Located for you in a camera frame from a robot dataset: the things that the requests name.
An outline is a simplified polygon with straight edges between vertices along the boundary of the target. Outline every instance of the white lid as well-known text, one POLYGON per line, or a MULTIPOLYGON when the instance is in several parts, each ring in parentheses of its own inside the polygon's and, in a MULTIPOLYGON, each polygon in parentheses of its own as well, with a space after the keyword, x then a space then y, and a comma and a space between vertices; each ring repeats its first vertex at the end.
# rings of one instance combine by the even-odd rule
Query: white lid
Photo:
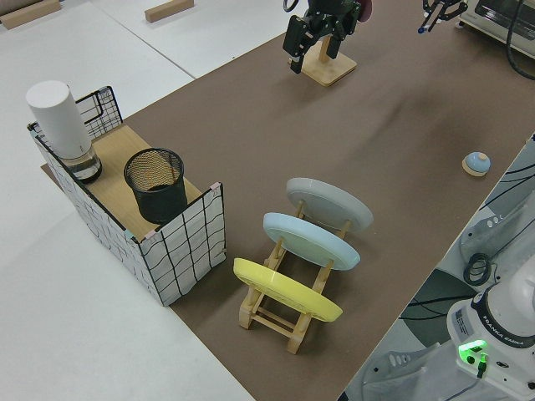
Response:
POLYGON ((26 101, 36 109, 48 109, 62 104, 69 96, 69 86, 60 81, 43 81, 26 93, 26 101))

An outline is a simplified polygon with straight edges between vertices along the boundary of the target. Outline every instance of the light blue plate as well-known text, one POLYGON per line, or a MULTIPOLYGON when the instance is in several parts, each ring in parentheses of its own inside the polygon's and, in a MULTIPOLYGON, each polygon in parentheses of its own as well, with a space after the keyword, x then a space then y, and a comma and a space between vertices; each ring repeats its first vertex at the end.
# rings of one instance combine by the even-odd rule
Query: light blue plate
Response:
POLYGON ((264 230, 283 248, 319 266, 334 261, 334 270, 350 270, 360 262, 359 253, 335 234, 297 217, 281 213, 264 215, 264 230))

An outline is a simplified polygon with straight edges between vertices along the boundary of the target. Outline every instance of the brown tabletop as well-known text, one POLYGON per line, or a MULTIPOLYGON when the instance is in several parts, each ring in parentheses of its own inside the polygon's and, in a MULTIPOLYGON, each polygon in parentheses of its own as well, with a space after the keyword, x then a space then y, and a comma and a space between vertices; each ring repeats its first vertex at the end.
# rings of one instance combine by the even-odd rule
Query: brown tabletop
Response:
MULTIPOLYGON (((422 19, 420 2, 375 2, 342 43, 357 69, 330 88, 290 71, 281 37, 126 120, 197 187, 224 183, 227 261, 172 308, 258 400, 335 400, 535 129, 533 83, 501 44, 454 23, 418 35, 422 19), (476 150, 492 159, 482 178, 461 168, 476 150), (292 355, 285 337, 238 326, 232 260, 268 256, 262 217, 293 212, 296 176, 352 193, 375 221, 346 237, 362 262, 325 288, 344 313, 314 321, 292 355)), ((311 284, 317 269, 288 256, 281 272, 311 284)))

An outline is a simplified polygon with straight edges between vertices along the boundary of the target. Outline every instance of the mesh pen cup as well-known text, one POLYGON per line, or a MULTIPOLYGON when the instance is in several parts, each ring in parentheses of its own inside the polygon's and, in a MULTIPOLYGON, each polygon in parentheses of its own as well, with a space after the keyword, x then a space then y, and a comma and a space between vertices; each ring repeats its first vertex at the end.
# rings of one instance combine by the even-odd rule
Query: mesh pen cup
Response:
POLYGON ((140 214, 151 223, 165 224, 187 208, 184 164, 167 149, 145 149, 125 165, 125 181, 134 192, 140 214))

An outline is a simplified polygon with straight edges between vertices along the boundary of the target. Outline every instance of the wire basket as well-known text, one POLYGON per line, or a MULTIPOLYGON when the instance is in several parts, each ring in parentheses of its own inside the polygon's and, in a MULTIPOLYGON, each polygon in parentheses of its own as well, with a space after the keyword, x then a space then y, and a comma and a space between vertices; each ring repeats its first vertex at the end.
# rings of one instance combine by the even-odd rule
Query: wire basket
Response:
MULTIPOLYGON (((123 122, 109 86, 76 103, 92 140, 123 122)), ((28 130, 64 194, 94 236, 162 305, 168 306, 186 295, 214 266, 225 260, 222 183, 212 185, 178 216, 138 241, 54 153, 38 123, 29 124, 28 130)), ((183 177, 183 167, 176 171, 183 177)))

